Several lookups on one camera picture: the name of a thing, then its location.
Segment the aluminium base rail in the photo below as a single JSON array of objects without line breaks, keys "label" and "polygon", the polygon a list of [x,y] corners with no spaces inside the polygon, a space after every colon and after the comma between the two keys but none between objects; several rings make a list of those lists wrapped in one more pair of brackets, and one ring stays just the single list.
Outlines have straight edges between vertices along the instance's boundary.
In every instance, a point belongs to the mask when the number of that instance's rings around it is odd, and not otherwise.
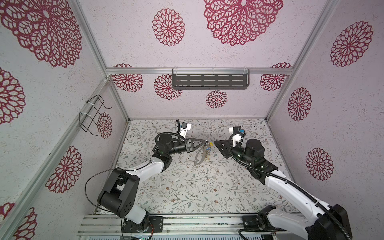
[{"label": "aluminium base rail", "polygon": [[115,215],[86,215],[76,239],[239,240],[239,229],[246,227],[243,217],[245,214],[151,215],[151,225],[145,231],[138,231]]}]

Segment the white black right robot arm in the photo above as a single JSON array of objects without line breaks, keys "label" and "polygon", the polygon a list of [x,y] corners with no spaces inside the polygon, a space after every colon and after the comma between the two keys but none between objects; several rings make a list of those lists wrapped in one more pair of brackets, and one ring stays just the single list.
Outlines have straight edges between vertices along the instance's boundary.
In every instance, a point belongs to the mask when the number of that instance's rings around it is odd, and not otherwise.
[{"label": "white black right robot arm", "polygon": [[336,204],[331,206],[314,197],[289,180],[277,166],[265,158],[261,141],[249,139],[245,147],[240,140],[216,140],[215,146],[226,158],[245,167],[261,184],[275,190],[293,204],[299,214],[289,214],[268,205],[254,220],[243,219],[244,231],[287,231],[305,240],[351,240],[353,238],[347,211]]}]

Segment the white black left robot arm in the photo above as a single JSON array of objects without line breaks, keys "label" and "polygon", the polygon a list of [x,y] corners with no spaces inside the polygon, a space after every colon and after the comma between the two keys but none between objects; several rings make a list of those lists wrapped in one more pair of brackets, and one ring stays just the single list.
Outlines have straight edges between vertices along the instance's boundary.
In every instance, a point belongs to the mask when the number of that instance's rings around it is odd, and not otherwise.
[{"label": "white black left robot arm", "polygon": [[135,203],[139,183],[164,172],[173,161],[172,155],[194,152],[207,143],[207,140],[186,139],[171,132],[156,135],[150,160],[131,170],[113,169],[98,196],[98,204],[128,220],[139,231],[145,231],[150,224],[150,214]]}]

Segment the grey slotted wall shelf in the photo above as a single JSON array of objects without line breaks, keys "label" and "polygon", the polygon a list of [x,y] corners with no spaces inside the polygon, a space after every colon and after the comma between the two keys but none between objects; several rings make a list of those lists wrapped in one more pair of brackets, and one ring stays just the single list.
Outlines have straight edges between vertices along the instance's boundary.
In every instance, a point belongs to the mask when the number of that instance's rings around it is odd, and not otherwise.
[{"label": "grey slotted wall shelf", "polygon": [[245,90],[250,85],[248,69],[239,71],[182,71],[172,69],[175,90]]}]

